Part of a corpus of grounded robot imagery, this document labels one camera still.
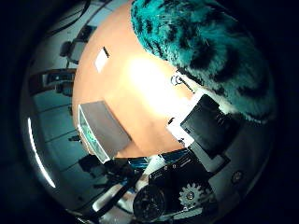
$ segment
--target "furry cushion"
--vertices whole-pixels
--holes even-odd
[[[143,48],[224,97],[246,119],[275,115],[274,83],[249,32],[213,0],[135,0],[132,25]]]

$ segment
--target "desk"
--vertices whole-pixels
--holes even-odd
[[[83,51],[73,90],[73,118],[78,105],[104,100],[132,142],[117,157],[142,157],[181,149],[166,129],[192,93],[184,85],[172,86],[176,68],[147,53],[131,26],[131,2],[101,23]],[[109,58],[100,73],[94,62],[105,47]]]

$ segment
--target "black spots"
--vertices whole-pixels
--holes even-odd
[[[256,88],[240,87],[237,90],[242,96],[247,96],[250,98],[260,98],[267,93],[268,87],[269,87],[269,78],[267,74],[264,74],[262,81],[259,83],[259,85]]]
[[[146,30],[147,30],[147,33],[148,34],[151,34],[151,31],[152,31],[152,24],[149,20],[146,20]]]
[[[168,4],[171,4],[171,3],[173,3],[173,2],[174,2],[173,0],[164,0],[164,1],[158,6],[158,8],[166,7]]]
[[[223,68],[211,77],[215,82],[225,82],[233,78],[237,73],[240,65],[240,58],[237,50],[227,48],[226,57],[227,60]]]
[[[224,94],[224,88],[223,87],[220,87],[218,89],[212,89],[217,95],[220,95],[220,96],[225,96]]]
[[[139,34],[141,34],[142,31],[143,31],[142,20],[141,20],[140,17],[137,17],[137,18],[136,18],[136,30],[137,30],[137,32],[138,32]]]
[[[260,121],[263,121],[263,120],[267,120],[271,114],[272,114],[272,110],[269,110],[267,112],[264,112],[263,114],[261,115],[253,115],[252,113],[246,113],[249,117],[251,117],[252,119],[255,119],[255,120],[260,120]]]
[[[173,42],[177,36],[178,29],[175,25],[169,24],[169,32],[167,34],[167,42]]]
[[[158,54],[157,56],[159,56],[162,59],[165,59],[166,57],[164,56],[160,45],[155,41],[152,41],[152,45],[153,45],[152,48],[155,49],[155,55]]]
[[[151,43],[147,39],[145,39],[144,41],[146,44],[146,49],[149,50],[149,52],[154,53]]]
[[[210,65],[216,50],[212,41],[201,41],[198,44],[198,50],[193,54],[190,68],[206,69]]]
[[[146,7],[146,6],[149,4],[150,1],[151,1],[151,0],[144,0],[144,3],[143,3],[143,5],[142,5],[142,7]]]
[[[133,7],[131,10],[132,16],[135,17],[137,15],[136,7]]]
[[[188,45],[188,41],[187,41],[187,38],[185,35],[182,35],[179,39],[179,46],[182,48],[182,49],[187,49],[189,47]]]

